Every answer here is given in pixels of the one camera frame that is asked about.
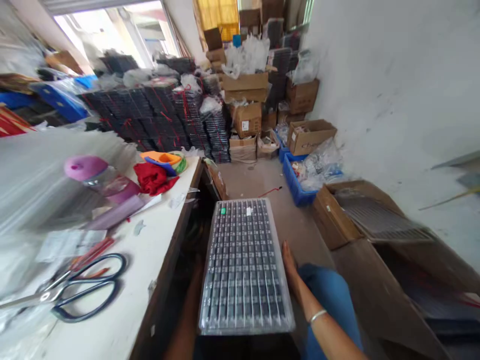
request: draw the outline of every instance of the blue jeans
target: blue jeans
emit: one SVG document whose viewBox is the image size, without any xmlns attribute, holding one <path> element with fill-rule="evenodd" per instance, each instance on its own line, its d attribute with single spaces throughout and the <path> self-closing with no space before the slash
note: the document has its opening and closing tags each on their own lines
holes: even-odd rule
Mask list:
<svg viewBox="0 0 480 360">
<path fill-rule="evenodd" d="M 344 278 L 334 270 L 312 264 L 301 266 L 298 273 L 320 304 L 335 319 L 355 345 L 363 351 L 354 306 L 350 298 L 349 287 Z M 302 360 L 327 360 L 311 326 L 308 326 L 306 346 L 301 358 Z"/>
</svg>

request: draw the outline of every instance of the scissors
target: scissors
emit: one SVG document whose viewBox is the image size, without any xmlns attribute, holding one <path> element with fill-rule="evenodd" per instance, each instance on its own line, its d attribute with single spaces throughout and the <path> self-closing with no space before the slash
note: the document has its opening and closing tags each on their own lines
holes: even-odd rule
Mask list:
<svg viewBox="0 0 480 360">
<path fill-rule="evenodd" d="M 120 268 L 113 274 L 107 276 L 99 276 L 93 278 L 80 278 L 80 276 L 86 273 L 92 266 L 106 260 L 106 259 L 117 259 L 120 261 Z M 119 253 L 110 253 L 107 255 L 100 256 L 85 265 L 78 271 L 68 270 L 62 276 L 60 276 L 55 282 L 53 282 L 49 287 L 44 291 L 36 293 L 34 295 L 22 297 L 20 299 L 6 302 L 0 304 L 0 311 L 8 308 L 17 308 L 17 307 L 31 307 L 37 306 L 40 304 L 55 303 L 51 312 L 60 320 L 65 323 L 78 323 L 83 320 L 89 319 L 103 309 L 105 309 L 115 298 L 120 288 L 120 283 L 118 277 L 125 271 L 127 265 L 127 259 L 122 254 Z M 70 297 L 62 297 L 65 290 L 71 286 L 81 285 L 81 284 L 92 284 L 93 286 L 80 291 Z M 93 293 L 94 291 L 103 288 L 104 286 L 112 286 L 112 291 L 106 300 L 100 304 L 96 309 L 79 316 L 74 316 L 71 313 L 67 312 L 64 309 L 64 306 L 74 301 Z"/>
</svg>

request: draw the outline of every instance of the black scissor handle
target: black scissor handle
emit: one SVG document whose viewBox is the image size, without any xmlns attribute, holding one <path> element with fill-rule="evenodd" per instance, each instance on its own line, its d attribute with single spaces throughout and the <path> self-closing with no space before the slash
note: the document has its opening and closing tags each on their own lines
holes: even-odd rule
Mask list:
<svg viewBox="0 0 480 360">
<path fill-rule="evenodd" d="M 82 274 L 86 273 L 92 266 L 106 260 L 106 259 L 118 259 L 120 260 L 120 268 L 113 274 L 111 275 L 106 275 L 106 276 L 99 276 L 99 277 L 93 277 L 93 278 L 85 278 L 85 279 L 78 279 Z M 80 270 L 78 270 L 75 274 L 73 274 L 68 281 L 71 283 L 76 283 L 78 281 L 82 281 L 82 283 L 100 283 L 104 281 L 110 281 L 110 280 L 115 280 L 118 278 L 120 275 L 123 274 L 125 271 L 125 267 L 127 266 L 127 259 L 125 256 L 122 254 L 113 252 L 110 254 L 106 254 L 103 256 L 100 256 L 93 260 L 91 263 L 88 265 L 82 267 Z"/>
<path fill-rule="evenodd" d="M 75 281 L 71 281 L 70 283 L 68 283 L 62 290 L 62 293 L 70 286 L 72 285 L 79 285 L 79 284 L 91 284 L 92 281 L 90 281 L 91 279 L 85 279 L 85 280 L 75 280 Z M 77 299 L 80 299 L 92 292 L 95 292 L 97 291 L 98 289 L 100 288 L 103 288 L 104 286 L 108 286 L 108 285 L 112 285 L 113 286 L 113 289 L 110 293 L 110 295 L 108 295 L 108 297 L 106 298 L 106 300 L 104 302 L 102 302 L 100 304 L 100 306 L 98 306 L 96 309 L 86 313 L 86 314 L 83 314 L 83 315 L 79 315 L 79 316 L 74 316 L 72 315 L 71 313 L 69 313 L 68 311 L 66 311 L 63 306 L 64 305 L 67 305 L 67 304 L 70 304 L 70 303 L 73 303 L 75 300 Z M 56 305 L 51 309 L 51 312 L 60 320 L 62 320 L 63 322 L 65 323 L 79 323 L 83 320 L 86 320 L 86 319 L 89 319 L 93 316 L 95 316 L 96 314 L 98 314 L 99 312 L 101 312 L 103 309 L 105 309 L 115 298 L 115 296 L 117 295 L 118 293 L 118 290 L 119 290 L 119 287 L 120 287 L 120 284 L 118 282 L 118 280 L 106 280 L 106 281 L 101 281 L 101 282 L 98 282 L 97 284 L 95 284 L 94 286 L 92 287 L 89 287 L 88 289 L 86 290 L 83 290 L 71 297 L 68 297 L 66 299 L 63 299 L 63 298 L 60 298 Z"/>
</svg>

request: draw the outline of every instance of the red cloth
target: red cloth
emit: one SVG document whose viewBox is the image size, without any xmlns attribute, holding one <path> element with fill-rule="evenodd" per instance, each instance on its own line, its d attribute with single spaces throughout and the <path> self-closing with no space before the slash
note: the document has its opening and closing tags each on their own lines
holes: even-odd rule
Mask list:
<svg viewBox="0 0 480 360">
<path fill-rule="evenodd" d="M 167 181 L 167 172 L 158 165 L 150 162 L 138 163 L 133 167 L 140 185 L 140 192 L 156 196 L 170 190 L 179 177 Z"/>
</svg>

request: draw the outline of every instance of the white table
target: white table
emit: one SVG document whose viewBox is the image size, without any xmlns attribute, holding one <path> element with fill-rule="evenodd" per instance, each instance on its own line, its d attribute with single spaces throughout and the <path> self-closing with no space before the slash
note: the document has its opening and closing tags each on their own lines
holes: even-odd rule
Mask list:
<svg viewBox="0 0 480 360">
<path fill-rule="evenodd" d="M 190 215 L 188 204 L 184 206 L 182 201 L 177 208 L 172 209 L 169 207 L 170 199 L 182 193 L 186 194 L 190 186 L 198 184 L 203 169 L 198 157 L 188 158 L 187 161 L 188 168 L 180 175 L 174 187 L 162 195 L 161 203 L 133 216 L 130 223 L 124 221 L 119 225 L 114 237 L 121 240 L 107 251 L 124 254 L 129 260 L 127 269 L 120 278 L 122 289 L 117 297 L 101 313 L 88 320 L 79 323 L 64 323 L 58 320 L 36 351 L 35 359 L 128 359 L 137 336 L 140 342 L 142 337 L 145 340 L 145 334 L 140 334 L 139 331 L 145 317 L 142 331 L 146 332 L 149 327 L 146 313 L 151 313 L 151 308 L 155 306 L 149 306 L 149 285 L 158 279 L 155 292 L 159 287 L 169 287 L 169 284 L 160 283 L 162 276 L 159 274 L 167 271 L 164 262 L 170 262 L 169 256 L 173 250 L 169 248 L 181 231 L 177 229 L 177 224 L 179 221 L 183 222 L 184 217 L 188 220 Z M 134 228 L 140 220 L 143 220 L 145 227 L 135 236 Z M 157 298 L 154 293 L 152 302 Z M 88 307 L 90 304 L 83 302 L 90 302 L 90 309 L 93 309 L 102 299 L 98 299 L 93 293 L 79 300 L 82 302 L 79 305 Z"/>
</svg>

